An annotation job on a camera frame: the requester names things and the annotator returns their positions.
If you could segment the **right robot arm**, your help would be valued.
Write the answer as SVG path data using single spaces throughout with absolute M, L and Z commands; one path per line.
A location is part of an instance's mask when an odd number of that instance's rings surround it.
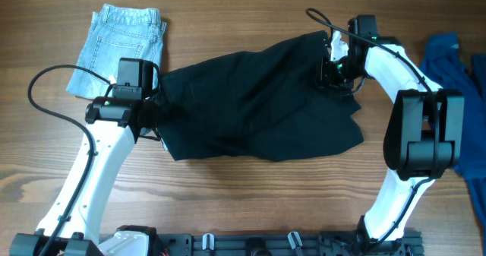
M 396 38 L 380 36 L 375 16 L 359 15 L 342 29 L 312 8 L 306 13 L 332 33 L 318 82 L 344 90 L 356 78 L 372 77 L 393 101 L 383 140 L 387 174 L 354 241 L 363 253 L 382 251 L 402 241 L 421 196 L 459 162 L 464 97 L 426 77 Z

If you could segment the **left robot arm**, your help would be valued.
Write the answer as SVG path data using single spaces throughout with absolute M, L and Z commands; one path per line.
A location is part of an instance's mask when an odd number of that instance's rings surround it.
M 150 101 L 156 93 L 157 64 L 121 58 L 116 82 L 87 106 L 76 160 L 48 213 L 33 234 L 18 233 L 11 255 L 166 255 L 149 226 L 122 226 L 103 241 L 99 231 L 107 200 L 123 162 L 143 129 L 155 128 L 159 116 Z

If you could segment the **black shorts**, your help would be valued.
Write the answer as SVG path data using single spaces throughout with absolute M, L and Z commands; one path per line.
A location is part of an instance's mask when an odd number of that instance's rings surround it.
M 164 74 L 157 132 L 175 160 L 255 156 L 273 162 L 344 153 L 364 140 L 359 104 L 315 79 L 327 34 L 236 52 Z

